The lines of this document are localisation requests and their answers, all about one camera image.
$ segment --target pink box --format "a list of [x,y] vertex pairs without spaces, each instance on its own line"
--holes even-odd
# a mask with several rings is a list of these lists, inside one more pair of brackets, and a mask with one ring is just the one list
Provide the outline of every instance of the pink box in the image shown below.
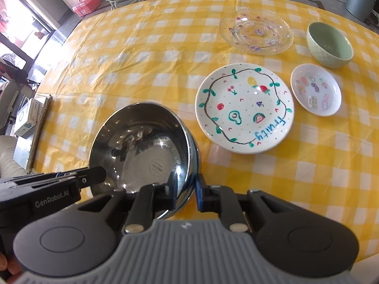
[[92,13],[100,5],[99,0],[79,0],[72,10],[80,17]]

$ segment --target human hand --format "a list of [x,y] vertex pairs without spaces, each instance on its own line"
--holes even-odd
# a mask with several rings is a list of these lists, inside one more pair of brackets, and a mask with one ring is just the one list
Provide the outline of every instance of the human hand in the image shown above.
[[0,271],[4,271],[6,269],[8,269],[8,271],[12,274],[12,276],[7,280],[8,284],[14,283],[14,281],[22,275],[21,266],[15,257],[13,256],[8,260],[3,253],[0,253]]

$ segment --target small white dish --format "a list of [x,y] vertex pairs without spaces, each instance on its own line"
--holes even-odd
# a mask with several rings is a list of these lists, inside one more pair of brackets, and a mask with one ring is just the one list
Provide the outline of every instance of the small white dish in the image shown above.
[[292,94],[272,71],[236,63],[203,81],[195,100],[196,118],[217,145],[239,154],[256,154],[278,145],[291,129]]
[[333,76],[314,64],[297,66],[291,74],[291,88],[302,107],[319,116],[331,116],[341,106],[341,90]]

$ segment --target ceramic bowl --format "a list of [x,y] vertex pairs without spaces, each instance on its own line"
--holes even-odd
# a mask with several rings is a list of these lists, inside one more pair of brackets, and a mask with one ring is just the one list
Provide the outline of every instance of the ceramic bowl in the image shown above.
[[168,179],[176,172],[176,209],[157,215],[166,218],[187,202],[200,161],[191,133],[171,110],[139,102],[115,112],[101,127],[90,152],[90,167],[98,165],[107,178],[91,187],[94,196],[118,187],[134,193],[147,184],[173,184]]
[[354,56],[348,39],[335,27],[323,22],[312,22],[308,26],[307,43],[312,56],[327,68],[342,67]]

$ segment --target white box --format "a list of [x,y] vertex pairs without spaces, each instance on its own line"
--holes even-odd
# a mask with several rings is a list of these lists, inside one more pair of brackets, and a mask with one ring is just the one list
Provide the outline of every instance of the white box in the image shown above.
[[17,113],[16,123],[14,124],[14,134],[24,135],[37,123],[39,101],[34,98],[29,99],[28,103]]

